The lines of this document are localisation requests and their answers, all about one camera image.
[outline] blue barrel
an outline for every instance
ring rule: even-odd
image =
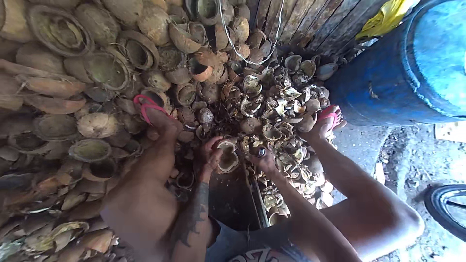
[[[325,86],[355,125],[466,120],[466,0],[421,2]]]

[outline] yellow plastic bag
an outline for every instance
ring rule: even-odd
[[[415,0],[390,0],[386,2],[379,12],[366,22],[363,29],[356,35],[356,40],[365,36],[373,37],[390,32],[400,24],[404,14],[414,2]]]

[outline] white wire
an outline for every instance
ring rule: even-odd
[[[234,52],[236,53],[236,55],[238,55],[242,60],[244,60],[246,63],[248,64],[254,64],[254,65],[261,65],[263,64],[265,61],[267,61],[271,56],[272,54],[274,53],[274,50],[275,50],[275,47],[277,45],[277,41],[278,41],[278,31],[280,30],[280,26],[281,26],[281,11],[283,10],[283,4],[285,3],[285,0],[281,0],[281,7],[280,7],[280,14],[278,15],[278,28],[277,28],[277,33],[275,34],[275,43],[274,43],[274,46],[272,47],[272,49],[270,50],[270,54],[267,56],[266,59],[262,60],[261,62],[259,63],[255,63],[253,61],[249,61],[247,60],[246,58],[244,58],[240,53],[238,53],[238,51],[236,50],[236,48],[234,47],[234,44],[233,44],[233,41],[232,39],[230,38],[230,33],[228,32],[228,29],[226,28],[226,23],[225,23],[225,19],[223,18],[223,12],[222,12],[222,0],[219,0],[219,9],[220,9],[220,17],[222,19],[222,24],[223,24],[223,28],[225,29],[225,33],[226,33],[226,36],[228,38],[228,41],[230,42],[230,45],[232,46]]]

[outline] tattoo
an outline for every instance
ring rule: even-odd
[[[187,247],[191,247],[188,243],[188,235],[190,232],[199,234],[196,231],[197,222],[204,222],[205,219],[201,218],[201,213],[207,213],[209,204],[209,185],[201,182],[194,193],[193,199],[183,211],[175,223],[173,232],[171,234],[171,253],[176,242],[180,241]]]

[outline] wooden plank wall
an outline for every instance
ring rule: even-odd
[[[261,29],[281,45],[298,46],[324,55],[340,54],[355,44],[355,36],[387,0],[248,0],[257,6],[251,28]]]

